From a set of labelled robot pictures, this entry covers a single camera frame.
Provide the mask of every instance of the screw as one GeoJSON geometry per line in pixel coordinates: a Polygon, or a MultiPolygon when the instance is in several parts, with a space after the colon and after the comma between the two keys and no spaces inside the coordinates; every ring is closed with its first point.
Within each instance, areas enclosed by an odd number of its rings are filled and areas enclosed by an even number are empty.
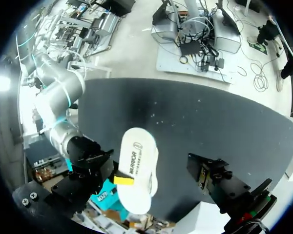
{"type": "Polygon", "coordinates": [[[36,199],[38,197],[38,195],[37,195],[37,193],[31,193],[29,195],[29,197],[34,200],[34,199],[36,199]]]}
{"type": "Polygon", "coordinates": [[[25,207],[29,205],[29,201],[28,201],[27,198],[24,198],[24,199],[21,201],[21,203],[22,203],[23,206],[25,206],[25,207]]]}

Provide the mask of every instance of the black monitor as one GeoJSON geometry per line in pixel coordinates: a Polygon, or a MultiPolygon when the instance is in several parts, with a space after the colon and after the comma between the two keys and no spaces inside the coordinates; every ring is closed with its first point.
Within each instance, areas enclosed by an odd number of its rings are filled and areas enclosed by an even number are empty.
{"type": "Polygon", "coordinates": [[[224,24],[225,26],[228,26],[228,27],[232,28],[233,31],[234,31],[237,35],[240,35],[241,33],[240,33],[239,29],[238,29],[238,26],[236,26],[235,21],[234,21],[234,20],[228,15],[228,13],[223,9],[223,7],[222,7],[222,1],[220,1],[220,2],[221,2],[221,4],[216,3],[216,5],[217,5],[218,9],[220,9],[221,12],[223,13],[223,16],[224,16],[223,24],[224,24]]]}
{"type": "Polygon", "coordinates": [[[157,25],[158,22],[167,18],[166,15],[166,7],[168,4],[168,0],[165,0],[163,4],[157,9],[157,11],[153,15],[153,25],[157,25]]]}

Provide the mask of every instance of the desk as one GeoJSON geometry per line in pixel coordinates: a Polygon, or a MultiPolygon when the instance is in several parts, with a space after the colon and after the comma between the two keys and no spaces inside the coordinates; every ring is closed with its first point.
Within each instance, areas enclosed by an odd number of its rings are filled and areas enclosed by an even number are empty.
{"type": "Polygon", "coordinates": [[[179,61],[181,51],[174,43],[163,43],[158,47],[156,70],[206,77],[234,84],[236,76],[234,73],[237,69],[237,54],[226,51],[220,51],[219,54],[219,58],[225,60],[224,68],[221,69],[221,73],[215,71],[213,66],[209,66],[208,72],[201,72],[201,68],[197,67],[189,56],[187,56],[187,64],[182,64],[179,61]]]}
{"type": "Polygon", "coordinates": [[[252,189],[274,188],[293,156],[293,123],[246,98],[190,83],[114,78],[86,81],[79,127],[118,161],[123,134],[148,130],[159,149],[150,214],[177,222],[199,201],[212,203],[187,172],[188,153],[222,158],[252,189]]]}

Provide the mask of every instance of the person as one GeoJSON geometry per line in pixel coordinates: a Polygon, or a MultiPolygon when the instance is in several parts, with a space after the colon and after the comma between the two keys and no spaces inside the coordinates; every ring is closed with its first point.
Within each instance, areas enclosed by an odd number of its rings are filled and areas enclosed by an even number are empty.
{"type": "MultiPolygon", "coordinates": [[[[280,33],[275,23],[275,19],[273,16],[269,16],[266,25],[264,25],[260,31],[258,36],[250,36],[247,37],[247,41],[249,44],[263,44],[266,40],[274,40],[280,33]]],[[[286,38],[287,42],[292,42],[291,39],[286,38]]],[[[293,42],[289,46],[293,52],[293,42]]],[[[293,75],[293,56],[291,53],[288,53],[288,62],[285,64],[282,70],[277,72],[277,91],[281,92],[283,89],[283,82],[289,76],[293,75]]]]}

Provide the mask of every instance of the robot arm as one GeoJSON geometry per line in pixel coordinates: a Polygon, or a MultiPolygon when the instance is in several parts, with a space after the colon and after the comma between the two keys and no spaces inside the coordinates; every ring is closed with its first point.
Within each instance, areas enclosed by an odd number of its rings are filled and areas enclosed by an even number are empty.
{"type": "Polygon", "coordinates": [[[267,190],[271,179],[266,179],[252,192],[251,187],[225,169],[228,164],[195,154],[188,156],[188,171],[198,182],[203,193],[210,195],[220,213],[227,213],[230,221],[225,225],[226,234],[259,234],[264,230],[261,220],[277,201],[267,190]]]}

